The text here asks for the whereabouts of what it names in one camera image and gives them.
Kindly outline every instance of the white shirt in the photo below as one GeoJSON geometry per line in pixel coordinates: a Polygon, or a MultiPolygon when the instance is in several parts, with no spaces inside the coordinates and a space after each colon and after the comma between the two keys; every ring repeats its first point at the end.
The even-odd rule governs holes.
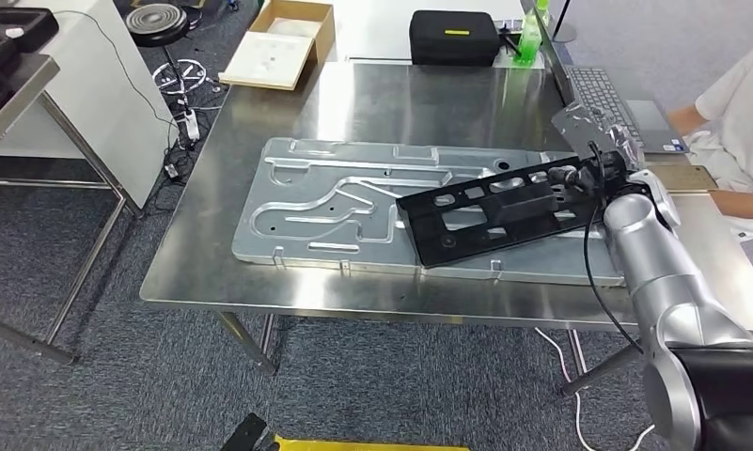
{"type": "MultiPolygon", "coordinates": [[[[701,116],[721,119],[719,133],[697,132],[686,141],[689,160],[702,164],[719,189],[753,193],[753,49],[695,102],[701,116]]],[[[730,218],[741,240],[753,239],[753,220],[730,218]]]]}

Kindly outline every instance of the hand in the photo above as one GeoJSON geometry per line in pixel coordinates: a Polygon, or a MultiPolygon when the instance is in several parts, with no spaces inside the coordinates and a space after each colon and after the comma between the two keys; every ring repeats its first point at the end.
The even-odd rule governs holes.
{"type": "Polygon", "coordinates": [[[711,198],[726,216],[753,219],[753,194],[733,191],[711,191],[711,198]]]}
{"type": "Polygon", "coordinates": [[[680,136],[686,136],[693,132],[697,127],[700,127],[708,120],[701,116],[698,108],[695,105],[689,105],[675,110],[667,115],[669,123],[680,136]]]}

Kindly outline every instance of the cardboard box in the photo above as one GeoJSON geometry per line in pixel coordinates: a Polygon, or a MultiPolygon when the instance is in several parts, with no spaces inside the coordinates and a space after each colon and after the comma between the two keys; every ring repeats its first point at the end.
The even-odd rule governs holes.
{"type": "Polygon", "coordinates": [[[293,90],[307,61],[320,66],[335,43],[331,5],[272,0],[219,73],[223,83],[293,90]]]}

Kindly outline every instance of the plastic bottle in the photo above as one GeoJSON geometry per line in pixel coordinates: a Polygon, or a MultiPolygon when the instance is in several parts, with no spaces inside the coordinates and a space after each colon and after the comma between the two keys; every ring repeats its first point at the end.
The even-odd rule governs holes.
{"type": "Polygon", "coordinates": [[[550,14],[548,14],[549,5],[550,0],[537,0],[537,10],[540,12],[540,17],[542,17],[545,26],[548,26],[550,23],[550,14]]]}
{"type": "Polygon", "coordinates": [[[540,26],[541,25],[537,23],[537,16],[534,13],[534,9],[531,9],[526,14],[526,19],[523,21],[523,33],[520,35],[520,45],[518,46],[520,54],[514,56],[515,66],[530,68],[534,64],[534,61],[537,60],[537,51],[540,49],[540,44],[542,44],[540,26]]]}

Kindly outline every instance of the yellow label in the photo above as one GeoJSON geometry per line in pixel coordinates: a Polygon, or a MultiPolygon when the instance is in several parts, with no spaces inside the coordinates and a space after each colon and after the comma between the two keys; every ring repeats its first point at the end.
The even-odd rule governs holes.
{"type": "Polygon", "coordinates": [[[459,446],[431,446],[425,444],[344,443],[315,440],[289,440],[278,435],[279,451],[468,451],[459,446]]]}

